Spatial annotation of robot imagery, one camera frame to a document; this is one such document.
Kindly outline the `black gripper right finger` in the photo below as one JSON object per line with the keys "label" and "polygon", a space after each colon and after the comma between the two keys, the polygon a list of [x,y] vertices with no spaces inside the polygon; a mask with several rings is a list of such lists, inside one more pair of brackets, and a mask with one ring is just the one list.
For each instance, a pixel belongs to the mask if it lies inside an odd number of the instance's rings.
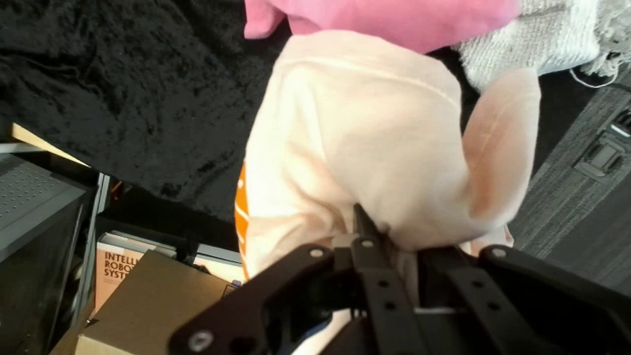
{"label": "black gripper right finger", "polygon": [[631,355],[631,300],[509,247],[419,253],[429,355]]}

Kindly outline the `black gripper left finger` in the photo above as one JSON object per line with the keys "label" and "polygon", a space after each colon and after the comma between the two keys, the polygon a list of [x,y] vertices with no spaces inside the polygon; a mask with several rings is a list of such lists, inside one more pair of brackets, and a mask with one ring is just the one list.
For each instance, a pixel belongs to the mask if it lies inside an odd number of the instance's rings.
{"label": "black gripper left finger", "polygon": [[283,355],[314,327],[350,310],[352,353],[427,355],[403,280],[361,205],[348,247],[302,245],[180,325],[168,355]]}

